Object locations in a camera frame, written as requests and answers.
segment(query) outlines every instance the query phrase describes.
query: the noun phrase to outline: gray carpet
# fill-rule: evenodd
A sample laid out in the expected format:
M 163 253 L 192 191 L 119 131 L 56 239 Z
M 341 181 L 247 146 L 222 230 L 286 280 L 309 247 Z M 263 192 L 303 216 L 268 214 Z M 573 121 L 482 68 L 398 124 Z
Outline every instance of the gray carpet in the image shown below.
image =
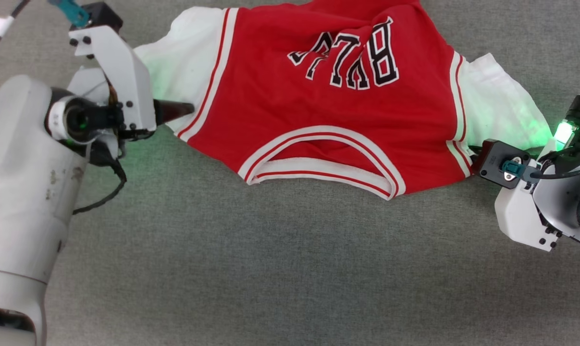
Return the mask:
M 187 7 L 272 1 L 109 3 L 137 46 Z M 422 4 L 468 59 L 492 52 L 551 126 L 580 94 L 580 0 Z M 67 28 L 34 0 L 0 46 L 0 84 L 67 85 L 80 64 Z M 46 298 L 50 346 L 580 345 L 580 245 L 507 239 L 481 179 L 390 202 L 311 180 L 246 186 L 168 129 L 124 166 L 125 190 L 73 219 Z M 79 204 L 115 184 L 89 169 Z

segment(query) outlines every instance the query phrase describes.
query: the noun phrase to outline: led light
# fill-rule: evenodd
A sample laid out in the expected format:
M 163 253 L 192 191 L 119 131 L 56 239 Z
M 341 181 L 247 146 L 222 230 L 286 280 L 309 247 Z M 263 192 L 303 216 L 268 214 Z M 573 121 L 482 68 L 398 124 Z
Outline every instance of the led light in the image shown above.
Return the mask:
M 566 144 L 571 135 L 574 134 L 574 127 L 565 121 L 560 123 L 557 127 L 557 132 L 555 133 L 555 139 L 557 142 Z

